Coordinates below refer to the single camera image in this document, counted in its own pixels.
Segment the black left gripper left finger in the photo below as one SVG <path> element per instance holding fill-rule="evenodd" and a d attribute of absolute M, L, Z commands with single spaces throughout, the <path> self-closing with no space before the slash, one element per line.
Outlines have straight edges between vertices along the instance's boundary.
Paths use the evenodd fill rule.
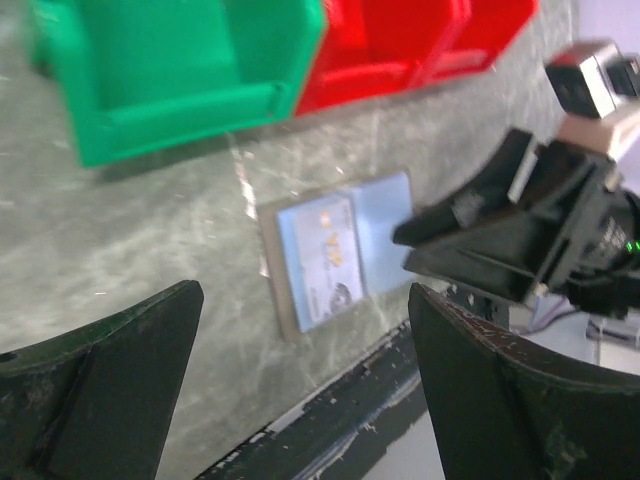
<path fill-rule="evenodd" d="M 2 353 L 2 478 L 155 478 L 203 303 L 181 281 Z"/>

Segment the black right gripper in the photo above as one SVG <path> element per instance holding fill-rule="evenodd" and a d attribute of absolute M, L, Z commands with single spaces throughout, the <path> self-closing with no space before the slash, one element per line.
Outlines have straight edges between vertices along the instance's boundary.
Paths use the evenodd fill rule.
<path fill-rule="evenodd" d="M 509 303 L 544 287 L 582 312 L 626 316 L 639 308 L 638 195 L 610 161 L 569 154 L 539 159 L 512 202 L 534 143 L 509 130 L 476 176 L 398 225 L 405 269 Z"/>

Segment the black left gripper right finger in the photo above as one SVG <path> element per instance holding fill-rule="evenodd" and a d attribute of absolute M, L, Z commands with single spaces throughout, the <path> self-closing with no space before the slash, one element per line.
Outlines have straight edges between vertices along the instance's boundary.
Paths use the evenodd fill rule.
<path fill-rule="evenodd" d="M 539 346 L 419 283 L 408 312 L 446 478 L 638 478 L 638 376 Z"/>

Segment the light blue VIP card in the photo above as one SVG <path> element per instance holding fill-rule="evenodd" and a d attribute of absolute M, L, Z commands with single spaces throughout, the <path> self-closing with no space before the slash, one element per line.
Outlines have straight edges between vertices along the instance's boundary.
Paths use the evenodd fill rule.
<path fill-rule="evenodd" d="M 277 213 L 300 332 L 344 313 L 365 296 L 353 202 L 331 194 Z"/>

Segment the red double plastic bin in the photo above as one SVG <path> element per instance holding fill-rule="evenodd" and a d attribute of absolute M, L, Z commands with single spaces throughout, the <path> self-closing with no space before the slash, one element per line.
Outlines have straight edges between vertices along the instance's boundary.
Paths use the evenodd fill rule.
<path fill-rule="evenodd" d="M 538 9 L 534 0 L 326 1 L 323 6 L 328 28 L 298 116 L 483 73 Z"/>

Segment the grey card holder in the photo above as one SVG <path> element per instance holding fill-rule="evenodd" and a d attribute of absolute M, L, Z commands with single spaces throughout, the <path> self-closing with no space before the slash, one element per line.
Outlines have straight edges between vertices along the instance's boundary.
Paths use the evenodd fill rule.
<path fill-rule="evenodd" d="M 412 279 L 392 241 L 414 212 L 405 169 L 263 204 L 257 222 L 282 336 L 295 341 Z"/>

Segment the green plastic bin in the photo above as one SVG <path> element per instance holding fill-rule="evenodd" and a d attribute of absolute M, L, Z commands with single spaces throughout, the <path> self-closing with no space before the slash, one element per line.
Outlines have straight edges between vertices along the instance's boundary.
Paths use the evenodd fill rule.
<path fill-rule="evenodd" d="M 81 165 L 290 118 L 328 27 L 318 1 L 30 1 Z"/>

